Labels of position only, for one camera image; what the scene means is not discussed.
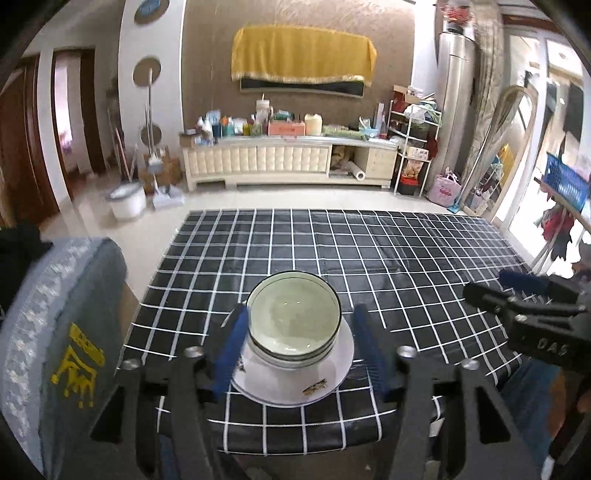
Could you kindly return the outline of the yellow cloth TV cover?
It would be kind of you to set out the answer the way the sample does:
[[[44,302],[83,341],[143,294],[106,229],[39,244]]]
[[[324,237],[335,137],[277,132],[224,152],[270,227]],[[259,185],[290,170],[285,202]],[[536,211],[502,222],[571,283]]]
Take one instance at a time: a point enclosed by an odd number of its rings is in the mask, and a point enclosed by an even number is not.
[[[377,59],[372,40],[363,35],[296,25],[252,25],[235,33],[230,76],[235,81],[370,86]]]

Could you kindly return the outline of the dark wooden door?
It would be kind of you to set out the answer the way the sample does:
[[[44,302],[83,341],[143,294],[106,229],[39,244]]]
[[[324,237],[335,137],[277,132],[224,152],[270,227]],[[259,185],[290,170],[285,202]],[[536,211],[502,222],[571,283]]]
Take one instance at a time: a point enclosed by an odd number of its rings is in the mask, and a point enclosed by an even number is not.
[[[37,226],[59,212],[37,118],[39,57],[19,61],[1,92],[1,215],[7,225]]]

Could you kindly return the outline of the blue plastic basket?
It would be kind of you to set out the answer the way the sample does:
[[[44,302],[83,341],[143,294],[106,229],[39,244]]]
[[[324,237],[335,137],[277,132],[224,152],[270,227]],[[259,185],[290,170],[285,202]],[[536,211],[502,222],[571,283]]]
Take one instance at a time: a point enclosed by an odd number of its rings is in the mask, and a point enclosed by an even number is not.
[[[551,153],[547,153],[542,180],[578,212],[583,211],[589,195],[589,181]]]

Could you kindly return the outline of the black garment on sofa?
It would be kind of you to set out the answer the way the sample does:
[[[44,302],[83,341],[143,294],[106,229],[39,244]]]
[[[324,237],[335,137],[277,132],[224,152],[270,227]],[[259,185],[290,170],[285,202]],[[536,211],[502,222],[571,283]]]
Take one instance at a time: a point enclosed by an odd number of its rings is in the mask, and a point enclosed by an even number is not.
[[[23,223],[1,230],[1,309],[4,313],[12,305],[29,267],[52,247],[52,242],[41,239],[39,228],[33,224]]]

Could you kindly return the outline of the patterned grey-green bowl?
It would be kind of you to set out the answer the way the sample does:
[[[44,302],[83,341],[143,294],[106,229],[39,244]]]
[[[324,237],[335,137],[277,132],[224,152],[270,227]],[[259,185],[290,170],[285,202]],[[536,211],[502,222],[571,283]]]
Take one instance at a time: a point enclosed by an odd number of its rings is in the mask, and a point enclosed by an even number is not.
[[[295,370],[325,358],[342,325],[335,289],[315,274],[284,271],[256,285],[245,302],[247,344],[274,367]]]

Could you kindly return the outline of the white mop bucket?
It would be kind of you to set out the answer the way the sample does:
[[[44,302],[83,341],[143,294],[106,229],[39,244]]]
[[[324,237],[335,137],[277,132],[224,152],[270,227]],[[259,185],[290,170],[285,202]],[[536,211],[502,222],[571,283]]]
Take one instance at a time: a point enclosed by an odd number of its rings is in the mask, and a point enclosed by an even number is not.
[[[117,221],[133,220],[146,208],[145,191],[137,181],[118,185],[106,195],[106,201]]]

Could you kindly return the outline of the pink box on cabinet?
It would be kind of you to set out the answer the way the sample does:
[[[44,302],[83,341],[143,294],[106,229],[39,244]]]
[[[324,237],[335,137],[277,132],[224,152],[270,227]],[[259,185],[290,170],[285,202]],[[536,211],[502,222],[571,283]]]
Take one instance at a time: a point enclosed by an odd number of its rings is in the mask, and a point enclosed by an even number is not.
[[[267,126],[267,134],[287,137],[304,136],[305,124],[303,122],[273,120]]]

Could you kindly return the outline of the black white checked tablecloth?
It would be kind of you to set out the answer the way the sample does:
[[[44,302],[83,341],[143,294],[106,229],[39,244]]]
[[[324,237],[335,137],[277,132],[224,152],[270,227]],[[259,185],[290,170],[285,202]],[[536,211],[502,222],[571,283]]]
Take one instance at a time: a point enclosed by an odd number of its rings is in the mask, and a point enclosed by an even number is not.
[[[493,315],[464,299],[469,282],[497,285],[525,261],[487,221],[450,214],[371,210],[204,210],[187,214],[161,258],[123,348],[124,359],[156,366],[211,344],[235,305],[273,291],[327,337],[349,329],[365,306],[389,348],[478,361],[503,386],[523,364]],[[207,410],[222,451],[306,455],[374,443],[394,409],[375,393],[362,356],[324,376],[294,402],[260,400],[233,384]]]

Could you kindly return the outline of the tall standing air conditioner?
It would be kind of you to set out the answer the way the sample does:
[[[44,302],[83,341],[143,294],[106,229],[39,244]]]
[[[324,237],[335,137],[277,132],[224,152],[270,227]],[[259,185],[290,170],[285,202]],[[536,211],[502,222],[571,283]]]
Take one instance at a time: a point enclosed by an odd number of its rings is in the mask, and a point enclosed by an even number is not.
[[[460,155],[473,90],[475,47],[464,35],[440,35],[436,102],[442,115],[434,166],[441,173],[454,170]]]

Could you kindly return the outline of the white dustpan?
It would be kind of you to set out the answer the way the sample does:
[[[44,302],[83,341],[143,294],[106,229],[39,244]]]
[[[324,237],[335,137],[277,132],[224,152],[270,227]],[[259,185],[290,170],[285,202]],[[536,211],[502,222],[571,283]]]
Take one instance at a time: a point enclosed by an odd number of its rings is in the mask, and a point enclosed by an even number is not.
[[[181,206],[184,201],[183,191],[174,185],[159,186],[152,196],[152,205],[155,210]]]

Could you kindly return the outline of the white metal shelf rack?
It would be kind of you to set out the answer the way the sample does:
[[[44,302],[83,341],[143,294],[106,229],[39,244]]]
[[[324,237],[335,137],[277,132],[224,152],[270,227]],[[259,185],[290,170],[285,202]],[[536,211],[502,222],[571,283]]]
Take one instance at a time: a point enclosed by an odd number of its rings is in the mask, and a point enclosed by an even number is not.
[[[432,161],[438,153],[442,112],[433,100],[408,102],[397,92],[390,101],[387,138],[397,147],[392,185],[394,193],[424,194]]]

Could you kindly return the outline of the grey embroidered sofa cushion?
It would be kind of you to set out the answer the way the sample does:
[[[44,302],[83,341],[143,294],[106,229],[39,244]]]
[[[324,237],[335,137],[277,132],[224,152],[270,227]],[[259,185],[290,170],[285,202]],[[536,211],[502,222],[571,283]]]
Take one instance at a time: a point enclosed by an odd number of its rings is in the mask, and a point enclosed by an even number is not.
[[[4,318],[1,414],[48,479],[59,477],[113,378],[126,273],[110,239],[56,239]]]

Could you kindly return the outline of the pink shopping bag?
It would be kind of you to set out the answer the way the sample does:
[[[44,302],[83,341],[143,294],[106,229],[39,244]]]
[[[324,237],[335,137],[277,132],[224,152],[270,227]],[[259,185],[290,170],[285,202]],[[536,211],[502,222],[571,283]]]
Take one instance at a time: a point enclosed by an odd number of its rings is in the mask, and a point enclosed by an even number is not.
[[[430,188],[427,199],[442,207],[450,207],[457,199],[462,185],[453,172],[438,174]]]

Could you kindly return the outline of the cream plastic jug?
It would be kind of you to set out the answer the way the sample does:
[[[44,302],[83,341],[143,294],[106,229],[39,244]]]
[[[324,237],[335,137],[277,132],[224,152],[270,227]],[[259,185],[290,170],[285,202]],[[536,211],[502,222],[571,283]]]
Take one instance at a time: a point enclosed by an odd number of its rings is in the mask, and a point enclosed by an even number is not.
[[[321,136],[322,135],[322,116],[320,114],[305,114],[304,115],[305,135],[307,136]]]

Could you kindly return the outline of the cardboard box on floor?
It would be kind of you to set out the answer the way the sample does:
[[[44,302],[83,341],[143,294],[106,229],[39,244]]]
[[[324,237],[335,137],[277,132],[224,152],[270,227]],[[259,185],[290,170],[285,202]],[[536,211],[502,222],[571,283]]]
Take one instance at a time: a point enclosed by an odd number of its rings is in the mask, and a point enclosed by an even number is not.
[[[152,174],[148,171],[145,158],[138,160],[138,176],[147,195],[154,192],[153,179],[156,179],[158,186],[177,185],[183,178],[183,173],[178,158],[164,157],[163,164]]]

